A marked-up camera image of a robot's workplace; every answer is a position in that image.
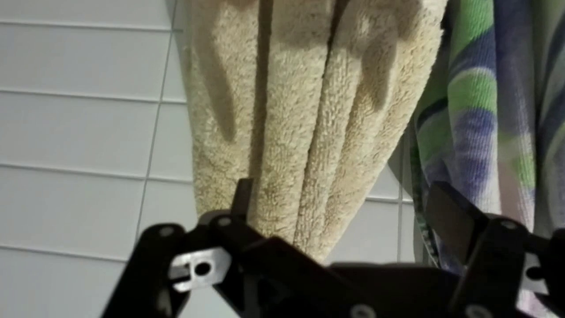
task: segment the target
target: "beige towel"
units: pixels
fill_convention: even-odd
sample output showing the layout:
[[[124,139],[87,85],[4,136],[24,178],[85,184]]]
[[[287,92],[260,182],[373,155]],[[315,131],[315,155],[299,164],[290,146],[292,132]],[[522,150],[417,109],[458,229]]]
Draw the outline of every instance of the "beige towel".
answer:
[[[446,0],[382,0],[382,3],[384,19],[391,21],[391,33],[375,40],[364,56],[364,83],[356,97],[327,203],[322,244],[315,249],[322,256],[338,244],[394,152],[424,92],[442,40]]]
[[[260,0],[191,0],[188,95],[198,212],[227,208],[250,176]]]
[[[257,176],[251,224],[324,260],[424,90],[446,0],[190,2],[198,210]]]
[[[331,46],[317,134],[303,187],[296,244],[304,251],[315,252],[320,245],[327,201],[333,194],[350,113],[363,76],[366,70],[375,70],[371,63],[389,69],[391,65],[386,65],[387,60],[379,60],[389,58],[389,55],[393,55],[389,51],[396,51],[394,14],[382,9],[380,2],[375,0],[350,0],[340,17]]]
[[[294,240],[315,134],[334,0],[274,0],[267,118],[251,224]]]

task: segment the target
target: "striped towel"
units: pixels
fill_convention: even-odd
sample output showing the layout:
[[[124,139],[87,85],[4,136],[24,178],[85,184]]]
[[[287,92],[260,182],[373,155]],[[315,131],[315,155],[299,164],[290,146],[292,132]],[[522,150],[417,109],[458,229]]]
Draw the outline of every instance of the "striped towel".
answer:
[[[529,229],[565,226],[564,12],[564,0],[451,2],[414,118],[417,208],[433,182],[449,182]],[[462,272],[442,242],[437,251],[444,268]],[[522,307],[543,316],[532,293]]]
[[[536,2],[537,51],[537,231],[565,226],[565,2]]]

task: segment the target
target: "tile grout line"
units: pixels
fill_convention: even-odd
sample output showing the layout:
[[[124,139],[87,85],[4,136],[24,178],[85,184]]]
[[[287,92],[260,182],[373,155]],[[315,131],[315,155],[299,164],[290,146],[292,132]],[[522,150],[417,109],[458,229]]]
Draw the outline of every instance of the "tile grout line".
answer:
[[[75,28],[75,30],[119,30],[119,32],[172,32],[174,28],[160,26],[121,26],[121,25],[82,25],[82,23],[50,23],[50,21],[18,21],[0,19],[0,26],[25,26],[25,28]]]
[[[398,198],[380,198],[380,196],[368,196],[366,201],[379,201],[379,203],[389,203],[389,205],[398,205]]]
[[[64,173],[64,175],[82,175],[82,176],[100,176],[100,178],[144,180],[144,176],[126,175],[126,173],[105,173],[105,171],[68,169],[68,168],[15,164],[15,162],[0,162],[0,168],[31,169],[31,171],[45,171],[45,173]]]
[[[64,97],[64,99],[100,99],[100,101],[117,101],[117,102],[144,102],[144,104],[156,104],[156,102],[160,102],[160,99],[87,95],[87,93],[62,93],[62,92],[40,92],[40,90],[20,90],[20,88],[0,88],[0,93],[38,95],[38,97]]]
[[[156,150],[156,139],[158,139],[158,129],[160,129],[160,116],[161,116],[161,106],[163,106],[167,74],[168,74],[170,55],[172,55],[172,46],[174,46],[174,39],[175,39],[174,33],[175,33],[175,32],[172,30],[172,32],[170,32],[168,49],[167,49],[167,58],[165,58],[165,70],[163,70],[163,79],[161,79],[161,95],[160,95],[160,104],[158,104],[158,113],[156,113],[154,136],[153,136],[153,143],[151,143],[149,162],[147,162],[147,171],[145,171],[145,180],[144,180],[144,191],[142,191],[142,205],[140,205],[138,224],[137,224],[137,240],[138,240],[140,229],[142,229],[144,208],[145,208],[145,196],[147,196],[147,184],[149,184],[151,171],[153,171],[153,162],[154,162],[154,150]]]
[[[112,256],[98,256],[98,254],[82,254],[82,252],[64,252],[64,251],[52,251],[52,249],[34,249],[34,247],[22,247],[22,245],[8,245],[0,244],[0,251],[18,251],[18,252],[31,252],[31,254],[52,254],[61,258],[80,258],[80,260],[98,260],[98,261],[112,261],[112,263],[126,263],[124,258],[112,258]]]
[[[149,176],[154,182],[168,182],[168,184],[193,184],[191,178],[168,178],[168,176]]]
[[[165,99],[163,104],[175,106],[175,108],[186,108],[190,104],[190,101],[170,101],[170,99]]]

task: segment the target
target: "white tile wall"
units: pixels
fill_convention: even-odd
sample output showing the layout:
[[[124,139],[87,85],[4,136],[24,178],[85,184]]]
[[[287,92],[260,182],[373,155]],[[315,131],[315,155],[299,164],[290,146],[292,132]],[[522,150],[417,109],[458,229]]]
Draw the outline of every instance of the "white tile wall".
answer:
[[[403,201],[412,203],[412,157],[410,157],[410,145],[414,143],[412,134],[405,134],[403,138]]]
[[[100,316],[142,229],[197,224],[174,2],[0,0],[0,316]],[[333,260],[412,260],[398,157]]]

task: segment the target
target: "towel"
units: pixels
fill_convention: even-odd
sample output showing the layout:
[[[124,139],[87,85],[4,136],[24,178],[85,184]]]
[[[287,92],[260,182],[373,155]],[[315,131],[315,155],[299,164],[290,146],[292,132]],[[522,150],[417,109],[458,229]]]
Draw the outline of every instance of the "towel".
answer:
[[[550,235],[565,226],[565,2],[536,3],[536,39],[541,171],[537,229]]]
[[[537,95],[530,0],[453,0],[433,76],[414,127],[421,192],[451,182],[481,210],[536,228]],[[442,242],[444,268],[462,272]],[[520,307],[541,314],[532,293]]]
[[[204,214],[230,207],[237,180],[251,175],[260,0],[195,0],[188,7],[186,86],[195,196]]]
[[[334,0],[274,0],[267,118],[258,196],[251,224],[296,237],[304,169],[317,127]]]
[[[257,180],[250,222],[326,260],[430,78],[446,0],[190,0],[198,212]]]
[[[394,152],[442,40],[446,2],[380,0],[379,7],[384,25],[364,55],[364,76],[326,208],[320,254],[338,244]]]

